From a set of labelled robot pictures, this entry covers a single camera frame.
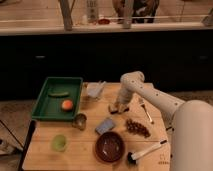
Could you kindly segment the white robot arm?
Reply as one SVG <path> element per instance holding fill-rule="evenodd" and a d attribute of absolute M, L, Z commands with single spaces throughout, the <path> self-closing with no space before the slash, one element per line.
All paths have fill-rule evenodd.
<path fill-rule="evenodd" d="M 213 106 L 184 101 L 144 81 L 141 71 L 123 74 L 115 104 L 129 104 L 136 93 L 172 118 L 170 171 L 213 171 Z"/>

